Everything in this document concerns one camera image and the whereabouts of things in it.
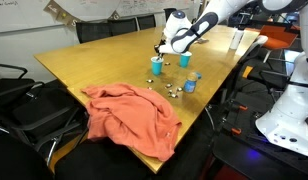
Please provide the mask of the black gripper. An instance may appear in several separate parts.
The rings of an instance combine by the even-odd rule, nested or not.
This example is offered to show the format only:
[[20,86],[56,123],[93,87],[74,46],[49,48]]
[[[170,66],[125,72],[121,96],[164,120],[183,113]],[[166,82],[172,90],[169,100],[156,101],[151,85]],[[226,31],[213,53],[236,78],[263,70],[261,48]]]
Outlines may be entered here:
[[156,45],[154,45],[154,50],[157,53],[156,58],[158,60],[161,60],[163,58],[163,54],[160,52],[160,47],[166,44],[166,40],[161,39],[160,42]]

